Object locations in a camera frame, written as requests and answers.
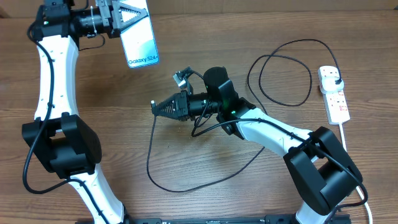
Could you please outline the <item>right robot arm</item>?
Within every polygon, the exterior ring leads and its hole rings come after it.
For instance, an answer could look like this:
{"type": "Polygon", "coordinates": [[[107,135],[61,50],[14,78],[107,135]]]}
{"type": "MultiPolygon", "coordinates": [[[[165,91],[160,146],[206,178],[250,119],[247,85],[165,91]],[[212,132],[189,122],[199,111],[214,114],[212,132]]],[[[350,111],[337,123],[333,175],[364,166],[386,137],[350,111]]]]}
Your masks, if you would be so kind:
{"type": "Polygon", "coordinates": [[[224,67],[208,69],[201,77],[206,91],[194,94],[188,81],[193,73],[190,68],[176,72],[174,80],[181,92],[159,104],[152,102],[152,114],[190,119],[195,128],[216,115],[217,124],[206,132],[221,127],[227,134],[258,143],[283,158],[303,200],[291,223],[337,223],[337,211],[349,206],[344,200],[363,186],[363,178],[333,131],[323,126],[315,131],[295,128],[266,115],[238,95],[224,67]]]}

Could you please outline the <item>white power strip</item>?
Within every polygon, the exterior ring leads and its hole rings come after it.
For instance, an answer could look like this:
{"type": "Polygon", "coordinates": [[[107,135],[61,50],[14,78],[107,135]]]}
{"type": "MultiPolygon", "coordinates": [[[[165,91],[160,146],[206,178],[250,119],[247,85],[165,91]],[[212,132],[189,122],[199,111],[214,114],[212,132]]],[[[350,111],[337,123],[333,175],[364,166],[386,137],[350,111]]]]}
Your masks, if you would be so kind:
{"type": "MultiPolygon", "coordinates": [[[[318,69],[318,79],[321,77],[338,77],[340,73],[334,66],[321,66],[318,69]]],[[[322,94],[329,124],[339,125],[350,120],[348,105],[343,89],[330,94],[322,94]]]]}

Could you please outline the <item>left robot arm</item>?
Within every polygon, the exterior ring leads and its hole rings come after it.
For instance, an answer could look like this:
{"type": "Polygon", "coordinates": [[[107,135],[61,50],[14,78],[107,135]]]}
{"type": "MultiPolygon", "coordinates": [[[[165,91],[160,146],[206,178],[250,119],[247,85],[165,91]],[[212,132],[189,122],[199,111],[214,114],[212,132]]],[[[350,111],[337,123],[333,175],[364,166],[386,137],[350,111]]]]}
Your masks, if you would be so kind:
{"type": "Polygon", "coordinates": [[[75,9],[73,1],[45,1],[27,30],[40,56],[40,93],[34,120],[22,126],[28,156],[71,185],[93,223],[132,223],[101,168],[98,135],[80,118],[75,70],[79,39],[117,38],[149,17],[145,1],[97,1],[75,9]]]}

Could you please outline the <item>blue Galaxy smartphone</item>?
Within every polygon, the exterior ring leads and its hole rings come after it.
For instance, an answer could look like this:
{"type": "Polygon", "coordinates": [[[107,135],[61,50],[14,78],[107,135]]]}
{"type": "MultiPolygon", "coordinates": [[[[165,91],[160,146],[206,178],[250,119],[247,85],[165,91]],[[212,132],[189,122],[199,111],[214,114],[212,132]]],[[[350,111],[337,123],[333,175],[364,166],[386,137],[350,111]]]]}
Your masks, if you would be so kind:
{"type": "MultiPolygon", "coordinates": [[[[131,6],[144,8],[149,14],[146,0],[122,1],[131,6]]],[[[155,35],[148,17],[121,32],[121,41],[129,68],[145,67],[159,63],[155,35]]]]}

